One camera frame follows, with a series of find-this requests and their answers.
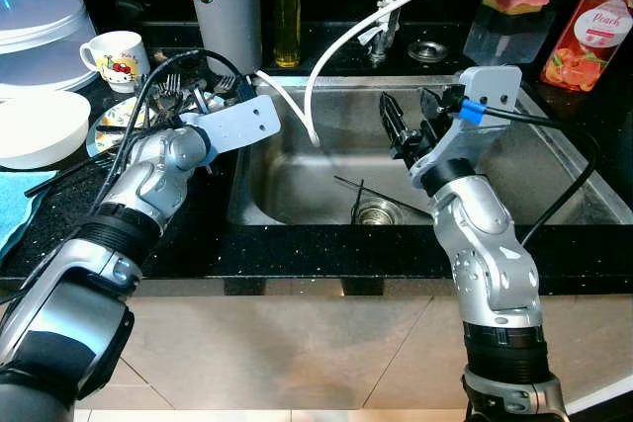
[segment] sink drain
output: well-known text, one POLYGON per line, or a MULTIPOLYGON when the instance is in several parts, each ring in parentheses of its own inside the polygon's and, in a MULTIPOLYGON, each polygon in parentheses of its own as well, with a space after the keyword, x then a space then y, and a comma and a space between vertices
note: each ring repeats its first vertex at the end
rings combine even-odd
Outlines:
POLYGON ((358 204, 356 224, 402 224, 403 214, 393 203, 379 199, 365 199, 358 204))

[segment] hello kitty mug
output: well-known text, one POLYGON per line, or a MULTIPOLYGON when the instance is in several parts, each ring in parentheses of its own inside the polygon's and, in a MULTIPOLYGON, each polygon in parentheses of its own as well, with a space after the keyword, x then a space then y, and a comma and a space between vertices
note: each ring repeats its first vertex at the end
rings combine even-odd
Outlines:
POLYGON ((136 79, 149 74, 149 61, 142 38, 135 32, 107 32, 79 47, 81 60, 99 71, 118 93, 133 93, 136 79))

